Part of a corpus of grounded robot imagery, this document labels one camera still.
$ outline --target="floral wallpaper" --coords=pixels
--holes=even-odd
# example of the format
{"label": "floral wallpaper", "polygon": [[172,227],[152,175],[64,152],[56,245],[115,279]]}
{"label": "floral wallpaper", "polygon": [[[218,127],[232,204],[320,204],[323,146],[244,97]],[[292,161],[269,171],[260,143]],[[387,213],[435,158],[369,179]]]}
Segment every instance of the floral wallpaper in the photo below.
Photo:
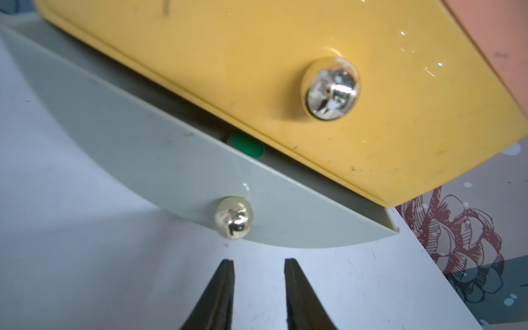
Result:
{"label": "floral wallpaper", "polygon": [[397,206],[483,326],[528,321],[527,149],[525,138]]}

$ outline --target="green component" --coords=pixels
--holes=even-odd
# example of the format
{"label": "green component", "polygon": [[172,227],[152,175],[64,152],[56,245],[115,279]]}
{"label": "green component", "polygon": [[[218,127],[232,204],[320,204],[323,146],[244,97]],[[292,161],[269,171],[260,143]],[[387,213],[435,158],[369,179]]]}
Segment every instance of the green component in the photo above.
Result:
{"label": "green component", "polygon": [[237,130],[231,134],[228,144],[246,155],[259,159],[264,154],[264,143],[249,134]]}

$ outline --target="white surface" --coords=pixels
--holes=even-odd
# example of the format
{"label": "white surface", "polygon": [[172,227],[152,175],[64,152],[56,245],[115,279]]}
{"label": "white surface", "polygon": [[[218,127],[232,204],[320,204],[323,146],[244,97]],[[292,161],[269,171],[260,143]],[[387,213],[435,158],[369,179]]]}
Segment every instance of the white surface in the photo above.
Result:
{"label": "white surface", "polygon": [[178,329],[220,260],[235,264],[233,329],[286,329],[297,258],[343,329],[481,329],[403,220],[338,249],[228,242],[127,190],[56,125],[0,44],[2,329]]}

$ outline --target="chrome screw head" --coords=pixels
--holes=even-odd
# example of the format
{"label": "chrome screw head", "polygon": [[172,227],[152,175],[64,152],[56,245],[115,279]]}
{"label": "chrome screw head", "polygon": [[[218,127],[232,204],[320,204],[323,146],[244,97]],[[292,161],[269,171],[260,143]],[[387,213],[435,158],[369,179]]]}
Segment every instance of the chrome screw head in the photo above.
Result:
{"label": "chrome screw head", "polygon": [[214,225],[223,237],[236,240],[251,229],[253,210],[249,202],[240,197],[224,198],[214,213]]}
{"label": "chrome screw head", "polygon": [[305,110],[316,119],[331,121],[343,117],[359,96],[357,70],[340,57],[322,58],[310,65],[301,83]]}

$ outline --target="pink surface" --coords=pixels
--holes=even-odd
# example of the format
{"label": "pink surface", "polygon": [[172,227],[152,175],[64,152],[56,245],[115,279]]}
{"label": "pink surface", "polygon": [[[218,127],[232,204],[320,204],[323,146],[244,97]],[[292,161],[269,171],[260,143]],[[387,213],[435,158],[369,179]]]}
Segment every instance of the pink surface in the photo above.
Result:
{"label": "pink surface", "polygon": [[528,1],[444,1],[528,115]]}

